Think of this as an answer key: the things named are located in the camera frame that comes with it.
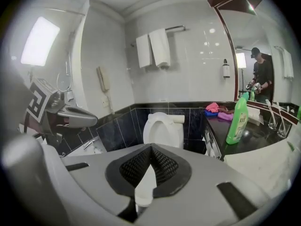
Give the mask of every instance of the bottle label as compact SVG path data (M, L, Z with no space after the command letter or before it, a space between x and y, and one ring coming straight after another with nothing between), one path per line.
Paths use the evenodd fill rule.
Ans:
M241 136L243 135L243 131L245 129L246 123L247 123L246 113L241 113L233 140L238 140L241 138Z

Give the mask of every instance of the pink cloth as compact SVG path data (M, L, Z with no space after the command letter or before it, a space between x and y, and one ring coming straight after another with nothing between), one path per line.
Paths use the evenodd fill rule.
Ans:
M224 119L226 121L232 121L233 120L233 114L226 114L224 112L219 112L217 117L221 118L221 119Z
M218 104L216 102L213 102L206 107L206 110L208 110L212 113L217 113L218 112Z

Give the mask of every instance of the blue cloth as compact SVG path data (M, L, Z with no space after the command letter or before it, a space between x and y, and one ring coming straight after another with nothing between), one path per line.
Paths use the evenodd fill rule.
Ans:
M218 112L217 113L212 113L208 110L205 110L205 116L217 116L218 115Z

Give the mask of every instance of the faucet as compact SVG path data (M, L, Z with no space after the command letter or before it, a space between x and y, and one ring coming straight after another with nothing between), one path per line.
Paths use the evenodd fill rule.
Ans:
M98 138L94 138L92 140L90 140L85 146L84 146L84 150L86 150L89 146L91 146L93 144L93 142L97 141Z

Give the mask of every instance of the towel rack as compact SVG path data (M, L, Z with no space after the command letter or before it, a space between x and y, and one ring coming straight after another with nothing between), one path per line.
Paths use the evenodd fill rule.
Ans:
M179 26L175 26L175 27L166 28L165 31L172 30L172 29L175 29L175 28L183 28L183 31L186 31L185 25L179 25ZM136 42L132 42L130 45L132 47L135 47Z

